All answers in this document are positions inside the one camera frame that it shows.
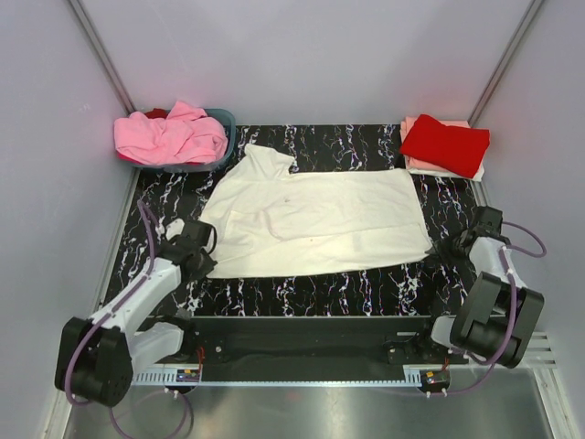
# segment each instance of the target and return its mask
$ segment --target white t-shirt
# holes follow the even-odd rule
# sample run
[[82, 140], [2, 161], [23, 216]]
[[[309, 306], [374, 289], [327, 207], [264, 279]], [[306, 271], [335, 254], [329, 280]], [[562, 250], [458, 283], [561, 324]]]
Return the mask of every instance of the white t-shirt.
[[290, 174], [294, 157], [246, 145], [201, 220], [218, 230], [210, 278], [279, 277], [416, 262], [431, 241], [410, 174]]

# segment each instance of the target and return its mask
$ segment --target metal floor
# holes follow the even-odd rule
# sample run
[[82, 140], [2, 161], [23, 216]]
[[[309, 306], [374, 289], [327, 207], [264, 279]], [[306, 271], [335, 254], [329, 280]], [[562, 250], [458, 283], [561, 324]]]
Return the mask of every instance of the metal floor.
[[[453, 388], [473, 383], [470, 370], [453, 370]], [[115, 409], [136, 439], [167, 437], [183, 413], [181, 402], [159, 394], [130, 412], [154, 388], [135, 387]], [[529, 369], [497, 369], [467, 395], [427, 400], [412, 389], [200, 388], [188, 394], [194, 423], [189, 439], [552, 438]], [[65, 439], [120, 436], [100, 406], [74, 409]]]

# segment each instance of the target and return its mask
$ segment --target pink cloth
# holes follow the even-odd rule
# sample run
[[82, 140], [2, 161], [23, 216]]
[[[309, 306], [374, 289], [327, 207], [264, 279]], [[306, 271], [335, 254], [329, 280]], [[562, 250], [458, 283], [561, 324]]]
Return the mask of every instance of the pink cloth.
[[[412, 128], [412, 125], [417, 121], [418, 117], [410, 117], [407, 116], [404, 122], [400, 124], [400, 139], [404, 142], [406, 136], [409, 135], [409, 131]], [[461, 126], [463, 128], [469, 128], [469, 124], [467, 121], [439, 121], [443, 125], [447, 126]], [[447, 169], [436, 166], [432, 163], [423, 162], [422, 160], [418, 160], [413, 157], [406, 157], [407, 160], [407, 167], [416, 167], [417, 169], [424, 170], [424, 171], [438, 171], [438, 172], [450, 172]]]
[[181, 101], [166, 119], [148, 119], [133, 112], [116, 120], [113, 136], [120, 155], [153, 166], [215, 162], [228, 147], [221, 123]]

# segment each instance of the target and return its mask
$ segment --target red towel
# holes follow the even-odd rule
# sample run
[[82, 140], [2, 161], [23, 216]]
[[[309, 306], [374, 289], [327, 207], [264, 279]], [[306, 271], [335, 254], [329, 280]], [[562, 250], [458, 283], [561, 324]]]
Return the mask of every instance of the red towel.
[[153, 108], [150, 112], [144, 114], [149, 119], [166, 119], [166, 110], [162, 108]]
[[489, 130], [446, 126], [422, 114], [400, 148], [403, 155], [473, 178], [490, 144]]

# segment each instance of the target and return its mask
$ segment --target gray wall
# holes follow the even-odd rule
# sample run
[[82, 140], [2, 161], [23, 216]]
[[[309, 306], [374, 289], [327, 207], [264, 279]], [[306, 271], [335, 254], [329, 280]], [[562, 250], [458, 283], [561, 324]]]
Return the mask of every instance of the gray wall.
[[518, 255], [515, 262], [527, 283], [546, 296], [541, 326], [585, 434], [583, 17], [582, 0], [545, 5], [480, 125], [492, 130], [485, 163], [492, 203], [548, 245], [544, 260]]
[[239, 123], [466, 119], [528, 0], [84, 0], [142, 109]]
[[96, 299], [130, 170], [112, 95], [65, 2], [0, 3], [0, 436], [37, 437], [60, 330]]

